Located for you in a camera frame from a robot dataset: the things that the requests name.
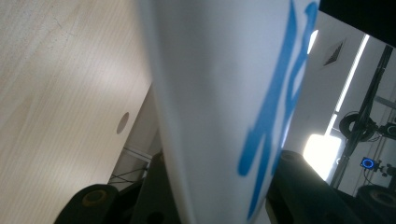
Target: light wood desk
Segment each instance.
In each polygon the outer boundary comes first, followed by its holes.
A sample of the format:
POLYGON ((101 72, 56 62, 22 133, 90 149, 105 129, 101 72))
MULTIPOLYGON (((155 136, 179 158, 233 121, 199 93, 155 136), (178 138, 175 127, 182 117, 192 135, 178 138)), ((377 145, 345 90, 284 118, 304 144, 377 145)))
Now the light wood desk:
POLYGON ((135 10, 0 1, 0 223, 52 223, 109 179, 150 85, 135 10))

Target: black cable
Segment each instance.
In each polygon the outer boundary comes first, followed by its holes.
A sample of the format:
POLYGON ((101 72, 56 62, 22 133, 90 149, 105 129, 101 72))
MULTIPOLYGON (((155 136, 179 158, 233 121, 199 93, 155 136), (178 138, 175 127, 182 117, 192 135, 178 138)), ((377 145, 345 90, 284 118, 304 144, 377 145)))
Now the black cable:
POLYGON ((354 134, 361 133, 359 141, 367 142, 371 140, 371 137, 375 134, 375 123, 372 119, 368 118, 368 122, 364 127, 356 128, 357 119, 359 118, 359 114, 356 114, 354 111, 349 112, 346 116, 341 119, 339 127, 340 132, 348 139, 350 139, 354 134))
POLYGON ((132 181, 132 180, 127 180, 127 179, 124 179, 124 178, 122 178, 122 177, 119 177, 119 176, 116 176, 116 178, 118 178, 118 179, 121 179, 121 180, 123 180, 123 181, 125 181, 125 182, 131 182, 131 183, 134 183, 134 181, 132 181))
POLYGON ((107 183, 107 184, 125 184, 125 183, 130 183, 130 184, 133 184, 134 182, 136 182, 136 181, 120 181, 120 182, 110 182, 110 183, 107 183))
POLYGON ((350 111, 350 112, 346 113, 344 118, 346 118, 348 115, 351 115, 351 114, 359 114, 359 111, 350 111))
POLYGON ((369 184, 373 185, 373 183, 366 176, 366 169, 364 169, 363 175, 364 175, 364 178, 367 180, 367 182, 369 182, 369 184))
POLYGON ((136 171, 140 171, 140 170, 145 170, 145 171, 147 171, 147 168, 135 169, 135 170, 132 170, 132 171, 130 171, 130 172, 127 172, 127 173, 124 173, 124 174, 121 174, 121 175, 111 175, 112 177, 111 177, 110 179, 114 179, 114 178, 120 177, 120 176, 122 176, 122 175, 128 175, 128 174, 130 174, 130 173, 133 173, 133 172, 136 172, 136 171))
POLYGON ((367 142, 376 142, 376 141, 378 141, 378 139, 380 139, 380 138, 382 137, 382 135, 381 135, 381 134, 379 134, 379 133, 376 133, 376 134, 378 134, 378 136, 377 136, 377 137, 375 137, 375 138, 372 138, 372 139, 370 139, 370 140, 367 140, 367 142))

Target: bright window light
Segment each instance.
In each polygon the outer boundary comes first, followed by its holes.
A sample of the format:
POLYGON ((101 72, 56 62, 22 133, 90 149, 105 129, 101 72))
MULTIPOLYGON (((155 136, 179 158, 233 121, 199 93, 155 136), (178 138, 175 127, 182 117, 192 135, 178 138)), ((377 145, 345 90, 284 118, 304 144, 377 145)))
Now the bright window light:
POLYGON ((312 134, 306 143, 304 158, 325 181, 329 177, 340 146, 340 138, 319 134, 312 134))
POLYGON ((347 95, 347 90, 349 89, 350 82, 352 81, 353 76, 355 75, 356 68, 359 65, 359 61, 361 60, 361 55, 363 54, 364 49, 366 48, 367 41, 369 40, 369 35, 364 35, 363 40, 361 41, 361 46, 359 47, 358 53, 355 56, 355 60, 353 61, 352 67, 349 70, 349 74, 347 75, 346 84, 344 85, 343 91, 341 92, 341 96, 338 99, 337 106, 335 107, 335 112, 340 111, 341 105, 344 102, 344 99, 347 95))
POLYGON ((318 30, 316 30, 316 31, 314 31, 314 33, 312 33, 311 38, 309 39, 307 54, 309 54, 309 52, 311 52, 311 49, 314 46, 315 40, 317 39, 317 35, 318 35, 318 30))

